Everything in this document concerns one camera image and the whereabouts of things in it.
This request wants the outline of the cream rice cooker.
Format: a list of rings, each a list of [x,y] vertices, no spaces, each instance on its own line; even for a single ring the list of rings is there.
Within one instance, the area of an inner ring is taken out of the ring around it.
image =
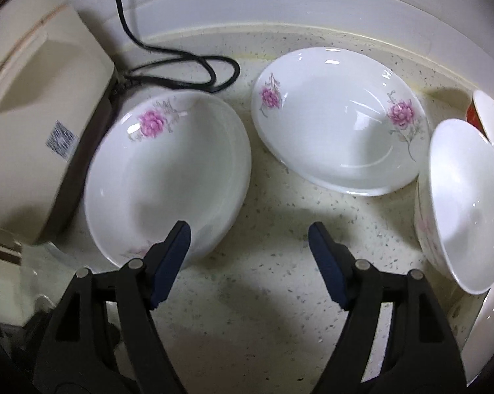
[[[66,0],[0,8],[0,259],[53,240],[113,120],[113,61]]]

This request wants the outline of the white bowl dark rim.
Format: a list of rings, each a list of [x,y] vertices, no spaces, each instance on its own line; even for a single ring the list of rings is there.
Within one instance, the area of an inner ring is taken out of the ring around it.
[[[494,283],[482,303],[462,349],[467,383],[470,384],[494,356]]]

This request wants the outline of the white bowl pink flowers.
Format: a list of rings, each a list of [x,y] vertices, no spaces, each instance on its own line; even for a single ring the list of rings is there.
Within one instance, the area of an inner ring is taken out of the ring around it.
[[[480,295],[494,283],[494,148],[471,124],[438,124],[415,195],[415,232],[443,276]]]

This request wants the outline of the large white floral plate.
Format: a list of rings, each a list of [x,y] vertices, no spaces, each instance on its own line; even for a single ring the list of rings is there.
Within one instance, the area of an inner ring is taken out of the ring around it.
[[[244,124],[220,98],[181,91],[145,100],[113,125],[89,167],[84,208],[90,236],[121,267],[185,221],[189,266],[234,224],[251,169]]]

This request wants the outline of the white floral plate far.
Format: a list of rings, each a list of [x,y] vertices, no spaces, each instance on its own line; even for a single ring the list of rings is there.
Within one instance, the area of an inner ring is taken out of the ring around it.
[[[267,65],[252,88],[252,121],[287,168],[323,188],[377,197],[416,179],[430,128],[406,82],[354,51],[311,47]]]

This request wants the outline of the white bowl red outside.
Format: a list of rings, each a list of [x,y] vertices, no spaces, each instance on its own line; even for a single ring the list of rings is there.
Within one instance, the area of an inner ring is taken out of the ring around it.
[[[465,117],[466,121],[476,127],[494,148],[494,100],[485,92],[475,90]]]

